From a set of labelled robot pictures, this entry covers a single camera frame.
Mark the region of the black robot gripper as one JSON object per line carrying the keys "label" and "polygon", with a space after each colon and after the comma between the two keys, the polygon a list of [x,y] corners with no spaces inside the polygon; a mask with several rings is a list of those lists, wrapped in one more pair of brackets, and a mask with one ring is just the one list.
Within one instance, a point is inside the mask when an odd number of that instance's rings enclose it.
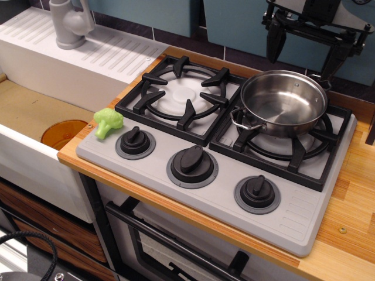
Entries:
{"label": "black robot gripper", "polygon": [[275,63],[287,33],[330,46],[320,81],[330,81],[349,54],[360,53],[373,25],[354,16],[341,1],[267,1],[262,24],[268,30],[267,59]]}

